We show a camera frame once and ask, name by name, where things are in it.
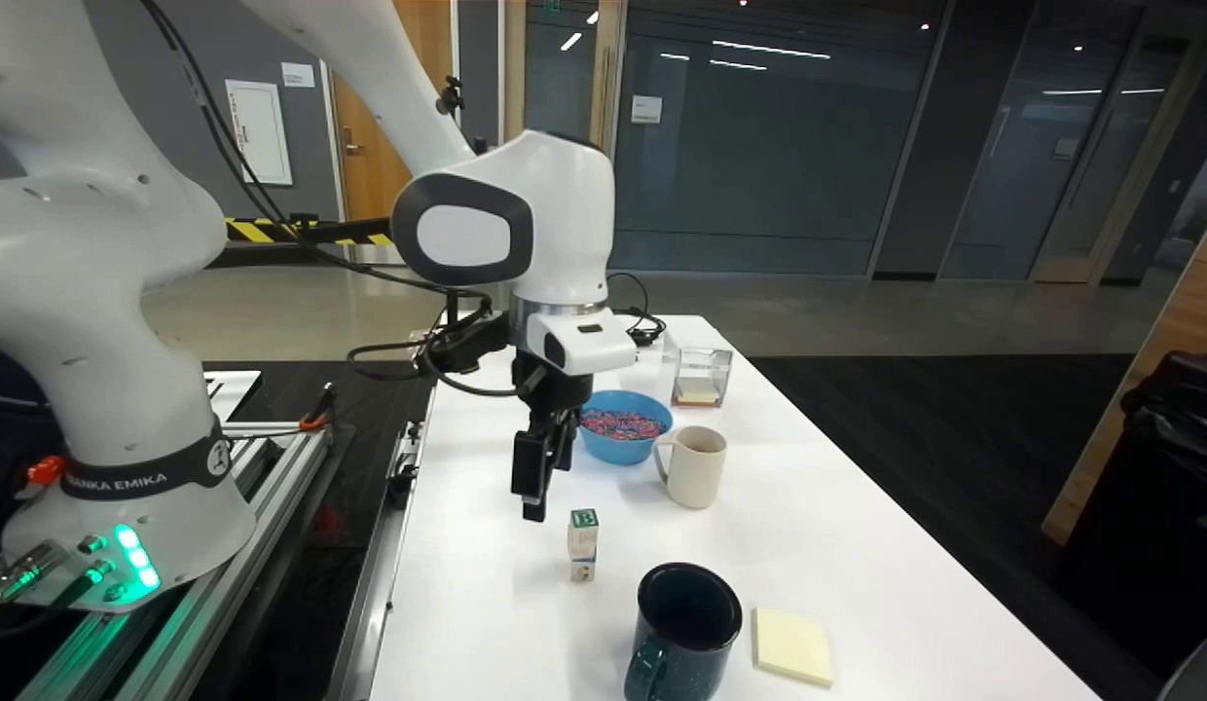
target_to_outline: door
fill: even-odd
[[[445,85],[452,75],[452,0],[393,0],[393,10],[423,75]],[[410,168],[344,80],[332,80],[332,110],[348,217],[391,217]]]
[[[1033,282],[1103,282],[1207,68],[1207,28],[1147,16],[1076,156]]]

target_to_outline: glass wall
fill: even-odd
[[[1033,272],[1134,28],[1136,10],[1060,0],[1040,10],[998,107],[941,278],[1024,282]]]
[[[526,0],[526,128],[588,140],[596,0]]]
[[[632,0],[614,267],[866,278],[941,0]]]

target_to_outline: black mug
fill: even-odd
[[[628,701],[706,701],[722,689],[744,603],[710,568],[669,563],[637,586]]]

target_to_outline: white cup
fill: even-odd
[[[658,442],[656,468],[675,504],[684,512],[706,512],[717,504],[724,455],[727,442],[722,434],[684,425]]]

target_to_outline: wooden door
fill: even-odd
[[[393,0],[410,43],[440,90],[452,75],[452,0]],[[366,103],[332,75],[332,110],[340,140],[340,178],[348,217],[391,217],[410,168],[373,124]]]

